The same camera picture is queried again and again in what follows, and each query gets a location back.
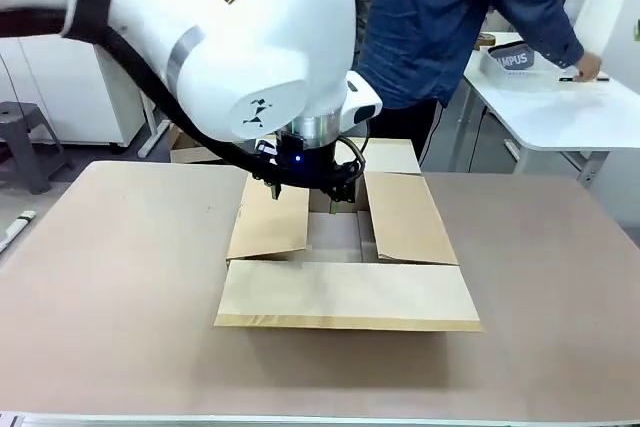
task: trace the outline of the robot logo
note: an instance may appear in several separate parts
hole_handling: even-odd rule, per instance
[[[249,120],[245,120],[242,124],[260,124],[260,127],[263,127],[262,125],[262,119],[260,119],[260,114],[267,110],[269,107],[273,107],[272,104],[267,104],[267,101],[264,99],[258,99],[258,100],[254,100],[253,102],[251,102],[251,105],[255,105],[256,106],[256,113],[254,115],[254,117],[252,119]]]

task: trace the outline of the white cabinet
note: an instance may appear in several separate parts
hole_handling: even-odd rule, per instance
[[[144,124],[140,91],[106,53],[58,36],[0,39],[19,100],[40,106],[63,143],[128,146]],[[0,65],[0,101],[14,101]],[[43,129],[34,141],[47,141]]]

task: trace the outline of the person's hand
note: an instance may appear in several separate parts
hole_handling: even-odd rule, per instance
[[[578,75],[573,80],[575,82],[590,82],[595,80],[600,73],[602,60],[596,54],[585,52],[582,58],[576,64]]]

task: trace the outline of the denim shirt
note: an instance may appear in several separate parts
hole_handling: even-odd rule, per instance
[[[560,0],[373,0],[357,70],[386,108],[433,98],[446,105],[489,6],[556,65],[582,57]]]

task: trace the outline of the wall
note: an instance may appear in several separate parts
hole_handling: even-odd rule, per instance
[[[575,28],[585,48],[602,55],[603,69],[640,94],[639,18],[640,0],[586,0]],[[612,153],[591,191],[623,226],[640,226],[640,153]]]

